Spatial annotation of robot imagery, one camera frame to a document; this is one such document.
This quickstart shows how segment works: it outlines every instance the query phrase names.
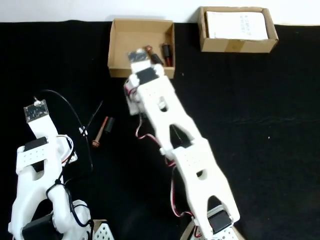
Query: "paper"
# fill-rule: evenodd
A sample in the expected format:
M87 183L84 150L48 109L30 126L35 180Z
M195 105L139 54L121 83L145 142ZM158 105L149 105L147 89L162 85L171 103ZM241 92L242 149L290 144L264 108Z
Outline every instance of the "paper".
M206 17L211 39L268 39L262 12L207 11Z

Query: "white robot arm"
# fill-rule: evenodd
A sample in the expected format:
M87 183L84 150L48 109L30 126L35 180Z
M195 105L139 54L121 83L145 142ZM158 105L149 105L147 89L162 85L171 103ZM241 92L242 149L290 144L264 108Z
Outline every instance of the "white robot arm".
M216 163L208 140L203 138L175 94L160 64L152 65L148 54L139 49L129 55L132 74L124 85L131 115L146 115L155 131L160 153L179 170L195 226L202 238L217 239L240 219L239 211L225 175ZM182 131L189 143L174 147L170 127ZM208 212L208 199L221 202Z
M89 239L91 226L80 226L77 222L85 225L91 219L86 203L72 202L63 176L56 182L66 160L70 156L70 162L77 160L72 140L67 135L58 135L45 100L36 100L24 108L24 113L36 140L17 149L17 193L8 231L15 240ZM42 169L36 170L37 165L42 165ZM52 202L52 213L32 220L38 205L47 197Z

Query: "white background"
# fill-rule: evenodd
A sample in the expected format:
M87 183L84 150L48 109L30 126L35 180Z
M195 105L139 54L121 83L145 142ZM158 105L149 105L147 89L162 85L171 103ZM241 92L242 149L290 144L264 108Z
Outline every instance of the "white background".
M318 0L0 0L0 22L112 21L115 17L195 22L199 6L269 8L282 25L320 25Z

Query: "open cardboard box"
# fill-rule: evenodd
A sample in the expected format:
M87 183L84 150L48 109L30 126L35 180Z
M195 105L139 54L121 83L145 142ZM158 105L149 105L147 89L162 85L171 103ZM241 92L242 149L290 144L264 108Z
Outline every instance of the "open cardboard box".
M262 13L265 20L268 39L246 40L209 38L206 12L257 12ZM202 52L226 52L226 53L269 53L278 43L279 38L275 25L271 19L269 10L262 7L225 7L202 6L198 18L200 34L200 47Z
M165 66L164 73L172 79L175 73L175 28L169 20L151 19L125 19L113 20L110 31L108 53L108 68L110 76L114 78L127 78L131 74L128 53L152 46L163 63L162 44L171 46L172 66Z

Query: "perforated metal bracket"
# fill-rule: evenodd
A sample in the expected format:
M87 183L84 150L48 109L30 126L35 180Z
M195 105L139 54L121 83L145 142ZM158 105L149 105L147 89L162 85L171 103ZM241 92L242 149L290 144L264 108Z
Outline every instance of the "perforated metal bracket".
M115 240L108 223L101 223L98 230L94 233L93 240Z

